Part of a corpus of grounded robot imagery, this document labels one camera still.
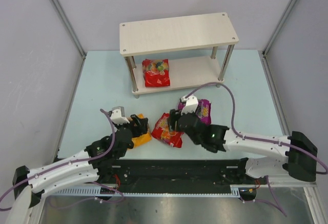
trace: shelf leg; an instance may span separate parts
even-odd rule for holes
[[[216,58],[216,52],[217,52],[217,46],[213,47],[212,54],[211,54],[211,59]]]
[[[136,69],[137,66],[135,66],[134,56],[129,56],[129,59],[130,59],[130,61],[131,61],[132,68],[133,68],[133,69]]]
[[[129,57],[124,57],[124,59],[125,59],[125,61],[128,64],[128,69],[129,69],[129,72],[130,72],[130,77],[131,77],[131,82],[132,82],[132,90],[134,92],[137,92],[138,91],[138,87],[137,87],[137,83],[135,81],[135,77],[134,77],[134,73],[133,73],[133,69],[132,69],[132,63],[131,63]]]
[[[218,78],[218,80],[220,82],[223,81],[224,74],[226,73],[228,63],[229,63],[229,60],[230,60],[230,57],[231,57],[231,54],[232,54],[232,51],[233,51],[234,47],[235,47],[235,45],[229,45],[228,49],[227,49],[227,52],[225,53],[225,57],[224,57],[224,60],[223,60],[221,72],[220,72],[219,78]]]

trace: gray wall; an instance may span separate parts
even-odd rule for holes
[[[328,164],[328,0],[299,1],[268,61],[290,129],[306,134]],[[328,177],[317,182],[328,206]]]
[[[82,59],[49,0],[0,0],[0,15],[2,195],[17,167],[51,160]]]
[[[118,25],[227,12],[239,37],[236,48],[261,50],[289,0],[60,0],[84,49],[118,50]]]

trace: light blue table surface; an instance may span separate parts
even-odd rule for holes
[[[222,64],[224,50],[217,52]],[[152,54],[150,59],[186,58],[210,55],[211,50],[188,50]],[[146,56],[135,57],[141,63]],[[225,84],[236,99],[235,126],[238,130],[262,135],[282,135],[267,80],[256,50],[234,50],[225,73]],[[111,110],[124,106],[126,116],[144,114],[151,129],[164,112],[176,108],[180,97],[192,89],[140,95],[135,99],[131,92],[128,69],[119,51],[89,51],[78,83],[72,109],[58,153],[59,158],[69,157],[87,145],[112,133],[106,117],[99,109]],[[232,102],[224,88],[206,87],[196,92],[198,98],[212,102],[213,124],[230,127]],[[126,159],[239,159],[249,157],[245,152],[211,153],[194,145],[182,136],[181,149],[169,147],[152,139],[147,144],[129,150]]]

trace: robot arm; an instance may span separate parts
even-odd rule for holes
[[[243,151],[265,156],[260,159],[242,159],[241,167],[244,167],[243,170],[248,176],[260,178],[265,175],[288,173],[298,180],[316,180],[316,161],[297,150],[280,144],[295,145],[317,156],[317,148],[304,134],[293,132],[292,136],[277,138],[241,133],[221,125],[205,125],[195,114],[198,106],[197,98],[191,95],[188,98],[183,97],[181,101],[185,103],[182,110],[170,111],[168,119],[170,130],[186,133],[194,144],[201,145],[213,153]],[[271,139],[276,139],[279,143],[266,142]]]
[[[33,207],[39,203],[41,197],[47,197],[61,189],[86,182],[108,182],[108,179],[113,176],[113,162],[125,156],[127,149],[133,148],[132,138],[147,133],[148,129],[147,118],[141,119],[136,115],[131,115],[131,118],[127,119],[124,117],[123,107],[113,108],[108,115],[117,128],[114,145],[109,153],[98,159],[92,159],[107,151],[113,134],[53,164],[31,170],[26,166],[19,167],[15,171],[14,185],[24,179],[32,178],[14,189],[15,198],[26,186],[30,185],[32,187],[30,207]]]

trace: red snack bag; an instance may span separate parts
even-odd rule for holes
[[[155,139],[168,144],[169,146],[181,148],[181,136],[183,135],[183,133],[175,131],[171,132],[169,130],[168,118],[168,113],[164,113],[162,115],[162,117],[156,122],[155,128],[152,132],[152,136]]]
[[[146,87],[168,87],[170,85],[169,60],[142,61],[143,77]]]

